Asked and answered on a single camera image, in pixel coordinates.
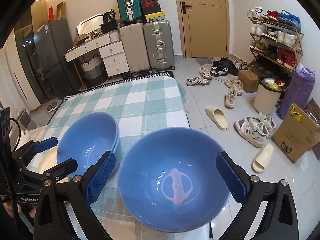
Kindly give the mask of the left hand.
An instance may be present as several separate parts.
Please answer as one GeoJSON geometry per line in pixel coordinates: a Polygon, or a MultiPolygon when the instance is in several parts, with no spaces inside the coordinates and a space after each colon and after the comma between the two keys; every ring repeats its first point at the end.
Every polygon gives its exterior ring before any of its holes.
{"type": "MultiPolygon", "coordinates": [[[[13,212],[13,208],[12,208],[12,203],[10,201],[8,202],[5,202],[3,204],[5,210],[7,211],[8,215],[13,218],[14,217],[14,212],[13,212]]],[[[35,218],[35,215],[36,215],[36,209],[37,209],[37,206],[36,205],[32,205],[31,206],[31,210],[29,212],[29,217],[34,219],[35,218]]],[[[19,213],[22,212],[22,208],[20,206],[20,204],[17,204],[17,210],[19,213]]]]}

